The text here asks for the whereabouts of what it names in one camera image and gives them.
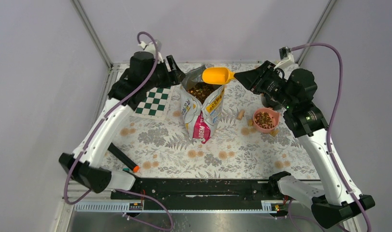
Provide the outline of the yellow plastic scoop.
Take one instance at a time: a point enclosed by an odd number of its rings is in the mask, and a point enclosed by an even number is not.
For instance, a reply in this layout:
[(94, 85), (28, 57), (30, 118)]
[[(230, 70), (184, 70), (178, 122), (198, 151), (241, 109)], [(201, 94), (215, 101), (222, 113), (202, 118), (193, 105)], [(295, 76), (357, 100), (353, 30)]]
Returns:
[(226, 67), (210, 67), (203, 71), (202, 80), (207, 84), (226, 85), (234, 79), (234, 74)]

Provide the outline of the cat food bag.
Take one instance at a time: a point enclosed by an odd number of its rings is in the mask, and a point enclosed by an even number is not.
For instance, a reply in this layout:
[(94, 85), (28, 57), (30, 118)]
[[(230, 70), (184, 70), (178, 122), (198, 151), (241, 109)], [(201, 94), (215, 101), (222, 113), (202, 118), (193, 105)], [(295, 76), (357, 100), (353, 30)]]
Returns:
[(180, 110), (190, 140), (205, 144), (215, 133), (222, 117), (223, 85), (207, 84), (202, 80), (205, 65), (185, 74), (180, 84)]

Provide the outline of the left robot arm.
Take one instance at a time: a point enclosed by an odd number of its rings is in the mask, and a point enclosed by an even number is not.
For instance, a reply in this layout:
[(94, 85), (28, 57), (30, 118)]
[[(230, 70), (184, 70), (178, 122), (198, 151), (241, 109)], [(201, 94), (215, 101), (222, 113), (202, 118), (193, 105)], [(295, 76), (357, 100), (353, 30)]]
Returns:
[(101, 167), (104, 154), (122, 123), (135, 112), (139, 103), (146, 99), (153, 88), (167, 88), (181, 83), (185, 73), (178, 67), (172, 55), (158, 64), (153, 54), (136, 52), (112, 85), (102, 113), (80, 145), (72, 153), (62, 153), (59, 163), (70, 178), (95, 193), (105, 189), (122, 189), (131, 199), (137, 198), (141, 186), (135, 177), (122, 171), (110, 171)]

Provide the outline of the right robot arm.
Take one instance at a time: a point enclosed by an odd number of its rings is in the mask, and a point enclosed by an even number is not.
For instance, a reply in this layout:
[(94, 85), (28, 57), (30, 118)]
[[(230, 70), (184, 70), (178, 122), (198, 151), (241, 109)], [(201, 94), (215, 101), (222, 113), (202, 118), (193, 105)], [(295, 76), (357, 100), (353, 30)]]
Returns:
[(282, 78), (275, 64), (266, 61), (256, 69), (235, 73), (234, 78), (247, 90), (268, 95), (284, 108), (285, 124), (308, 153), (323, 186), (317, 189), (280, 172), (269, 178), (272, 198), (297, 200), (326, 229), (374, 207), (373, 197), (362, 194), (351, 180), (331, 140), (328, 123), (312, 102), (317, 90), (312, 72), (298, 68)]

